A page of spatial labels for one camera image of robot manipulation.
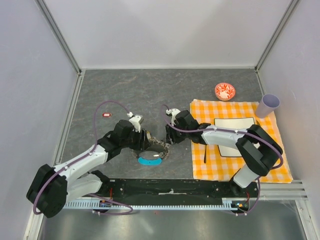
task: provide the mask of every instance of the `metal frame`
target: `metal frame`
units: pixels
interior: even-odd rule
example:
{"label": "metal frame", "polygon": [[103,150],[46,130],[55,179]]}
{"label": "metal frame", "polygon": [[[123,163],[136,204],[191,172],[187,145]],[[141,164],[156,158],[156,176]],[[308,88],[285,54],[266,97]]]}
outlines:
{"label": "metal frame", "polygon": [[267,44],[266,48],[264,49],[259,61],[257,62],[256,66],[255,66],[255,71],[258,73],[259,70],[261,69],[261,66],[264,64],[267,56],[269,55],[271,49],[273,48],[274,44],[276,43],[277,39],[279,38],[281,32],[283,31],[286,23],[288,22],[290,16],[292,15],[292,13],[294,12],[294,10],[296,9],[298,3],[300,2],[300,0],[291,0],[291,2],[289,3],[288,7],[286,8],[278,26],[276,27],[269,43]]}
{"label": "metal frame", "polygon": [[52,16],[52,14],[47,6],[47,4],[45,3],[44,0],[35,0],[35,2],[38,5],[38,7],[40,8],[45,19],[47,20],[51,30],[53,31],[53,34],[55,35],[56,39],[59,42],[61,48],[63,49],[63,51],[67,55],[68,59],[70,60],[74,70],[78,74],[80,74],[82,70],[81,70],[80,66],[78,65],[74,55],[72,54],[64,36],[62,35],[54,17]]}
{"label": "metal frame", "polygon": [[69,134],[69,129],[70,129],[71,122],[72,122],[72,118],[74,116],[78,97],[80,94],[80,89],[81,89],[82,83],[84,81],[85,73],[86,73],[85,70],[82,71],[76,79],[76,83],[75,83],[74,91],[72,94],[69,110],[68,110],[68,113],[66,116],[66,120],[65,120],[63,129],[62,129],[59,145],[56,149],[55,158],[54,158],[54,162],[53,162],[54,165],[61,163],[62,156],[63,156],[64,150],[65,150],[65,145],[66,145],[67,138],[68,138],[68,134]]}
{"label": "metal frame", "polygon": [[[58,147],[55,152],[54,163],[60,163],[62,159],[62,155],[64,152],[66,140],[69,133],[69,128],[71,125],[71,121],[73,118],[73,114],[75,111],[75,107],[77,104],[78,96],[80,93],[81,85],[84,79],[85,72],[82,71],[80,66],[78,65],[74,55],[72,54],[66,40],[64,39],[57,23],[54,20],[45,0],[35,0],[37,5],[39,6],[40,10],[43,13],[43,16],[46,18],[50,28],[53,31],[56,39],[58,40],[59,44],[61,45],[62,49],[64,50],[65,54],[69,58],[73,68],[78,73],[78,78],[75,84],[74,93],[72,95],[72,99],[70,102],[70,107],[67,113],[66,121],[62,129],[61,139],[58,144]],[[261,92],[265,94],[263,84],[260,80],[259,70],[261,69],[263,63],[265,62],[266,58],[268,57],[270,51],[272,50],[274,44],[276,43],[277,39],[279,38],[281,32],[283,31],[288,19],[296,9],[300,0],[291,0],[290,4],[288,5],[285,13],[283,14],[276,30],[274,31],[269,43],[267,44],[265,50],[263,51],[257,65],[255,66],[255,72],[257,74],[258,83],[261,89]],[[235,200],[235,198],[228,198],[224,200]],[[319,231],[316,228],[314,218],[311,214],[312,210],[310,207],[309,200],[307,198],[306,192],[303,188],[302,182],[299,180],[293,181],[291,184],[276,184],[276,183],[262,183],[261,184],[261,201],[285,201],[285,200],[295,200],[296,206],[299,212],[299,216],[308,240],[320,240]],[[41,224],[43,221],[43,215],[34,215],[31,213],[25,234],[23,239],[24,240],[36,240],[38,238]]]}
{"label": "metal frame", "polygon": [[[68,133],[69,133],[69,129],[70,129],[70,125],[72,122],[72,118],[74,116],[77,100],[79,97],[79,93],[80,93],[82,82],[84,80],[85,73],[86,73],[86,71],[82,71],[76,79],[74,91],[73,91],[72,98],[71,98],[71,101],[69,104],[69,110],[68,110],[68,113],[67,113],[67,116],[65,119],[65,123],[64,123],[62,132],[61,132],[61,138],[60,138],[60,141],[57,145],[56,151],[54,153],[53,165],[61,162],[62,155],[64,153],[64,149],[65,149],[65,145],[66,145],[66,141],[67,141],[67,137],[68,137]],[[36,240],[38,238],[43,218],[44,218],[43,214],[35,215],[31,211],[30,217],[29,217],[29,220],[28,220],[25,232],[24,232],[23,240]]]}
{"label": "metal frame", "polygon": [[309,201],[295,201],[296,207],[299,212],[300,220],[304,229],[304,233],[307,240],[319,240],[319,230],[315,223],[312,214],[311,206]]}

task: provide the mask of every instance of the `orange checkered tablecloth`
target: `orange checkered tablecloth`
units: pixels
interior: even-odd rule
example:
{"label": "orange checkered tablecloth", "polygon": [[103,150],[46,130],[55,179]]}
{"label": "orange checkered tablecloth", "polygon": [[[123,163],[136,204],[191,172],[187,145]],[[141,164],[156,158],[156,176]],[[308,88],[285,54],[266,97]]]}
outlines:
{"label": "orange checkered tablecloth", "polygon": [[[190,103],[190,113],[199,123],[214,124],[215,119],[254,118],[276,142],[284,149],[274,113],[265,118],[257,118],[255,110],[258,102],[225,102],[193,100]],[[193,177],[201,180],[228,181],[245,164],[242,157],[223,157],[217,145],[207,145],[206,163],[204,163],[205,146],[191,143]],[[264,183],[291,183],[286,153],[283,152],[282,167],[271,170],[267,176],[261,178]]]}

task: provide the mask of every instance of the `gray marble surface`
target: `gray marble surface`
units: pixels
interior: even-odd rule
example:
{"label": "gray marble surface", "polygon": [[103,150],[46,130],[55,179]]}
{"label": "gray marble surface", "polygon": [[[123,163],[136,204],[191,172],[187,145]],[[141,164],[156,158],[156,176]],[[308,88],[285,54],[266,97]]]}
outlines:
{"label": "gray marble surface", "polygon": [[[153,137],[166,135],[161,104],[189,109],[193,99],[218,101],[214,87],[227,82],[236,89],[235,102],[259,101],[262,97],[253,69],[132,69],[87,70],[66,141],[62,161],[87,150],[94,143],[93,114],[98,104],[115,100],[134,114],[144,117],[142,127]],[[104,118],[102,113],[112,113]],[[96,117],[98,137],[114,129],[120,119],[128,119],[116,104],[101,107]],[[96,169],[111,178],[193,178],[189,140],[170,147],[170,156],[158,166],[140,165],[129,149]]]}

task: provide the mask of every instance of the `white wall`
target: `white wall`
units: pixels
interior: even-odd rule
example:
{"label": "white wall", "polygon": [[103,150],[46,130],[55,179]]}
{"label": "white wall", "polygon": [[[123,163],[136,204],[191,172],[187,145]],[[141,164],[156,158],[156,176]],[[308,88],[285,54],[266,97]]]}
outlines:
{"label": "white wall", "polygon": [[77,76],[34,0],[1,0],[0,33],[0,238],[21,240],[26,193],[53,162]]}
{"label": "white wall", "polygon": [[82,68],[255,66],[290,0],[45,0]]}
{"label": "white wall", "polygon": [[320,225],[320,2],[302,0],[262,66],[279,96],[277,123],[291,170],[302,179]]}

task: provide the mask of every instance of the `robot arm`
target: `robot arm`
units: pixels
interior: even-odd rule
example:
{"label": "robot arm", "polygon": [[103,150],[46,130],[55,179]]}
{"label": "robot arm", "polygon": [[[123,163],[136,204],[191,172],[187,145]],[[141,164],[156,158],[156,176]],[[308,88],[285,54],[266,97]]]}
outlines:
{"label": "robot arm", "polygon": [[119,155],[123,148],[144,151],[150,143],[147,132],[141,129],[142,116],[131,116],[130,120],[120,120],[113,131],[108,132],[87,151],[62,164],[50,167],[48,164],[39,168],[26,197],[34,204],[35,199],[45,182],[59,170],[64,169],[49,183],[41,194],[37,208],[47,217],[55,216],[64,205],[76,198],[96,193],[101,188],[104,178],[99,171],[81,177],[98,165],[104,164]]}
{"label": "robot arm", "polygon": [[179,111],[176,108],[169,109],[166,114],[171,117],[171,124],[181,130],[200,130],[200,132],[180,132],[166,125],[166,141],[175,144],[184,139],[190,139],[196,144],[221,145],[237,149],[241,153],[245,165],[232,177],[230,181],[240,188],[246,188],[252,181],[260,176],[266,176],[279,159],[278,155],[263,143],[255,147],[258,141],[239,132],[253,134],[277,149],[282,155],[281,147],[259,125],[253,124],[248,129],[221,128],[219,131],[210,123],[199,124],[188,110]]}

